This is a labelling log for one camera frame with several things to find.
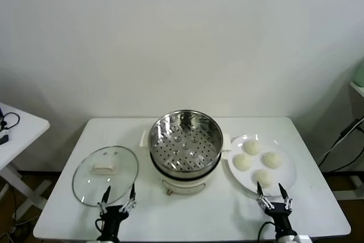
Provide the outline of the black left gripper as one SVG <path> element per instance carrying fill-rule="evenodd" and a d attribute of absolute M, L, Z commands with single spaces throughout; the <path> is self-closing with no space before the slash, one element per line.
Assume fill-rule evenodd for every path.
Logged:
<path fill-rule="evenodd" d="M 110 190 L 111 187 L 108 186 L 102 196 L 101 202 L 97 203 L 100 210 L 101 220 L 104 222 L 104 227 L 102 228 L 101 235 L 99 236 L 100 241 L 118 241 L 118 233 L 121 222 L 129 217 L 129 214 L 136 206 L 135 184 L 132 185 L 129 199 L 123 206 L 116 205 L 106 207 Z"/>

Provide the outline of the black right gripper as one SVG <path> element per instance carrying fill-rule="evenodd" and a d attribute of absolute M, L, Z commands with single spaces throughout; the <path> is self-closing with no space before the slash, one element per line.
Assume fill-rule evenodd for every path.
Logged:
<path fill-rule="evenodd" d="M 257 182 L 257 202 L 262 210 L 266 211 L 266 215 L 273 219 L 276 234 L 293 234 L 288 218 L 292 210 L 292 199 L 281 184 L 279 184 L 279 189 L 284 203 L 271 203 L 263 194 L 260 183 Z"/>

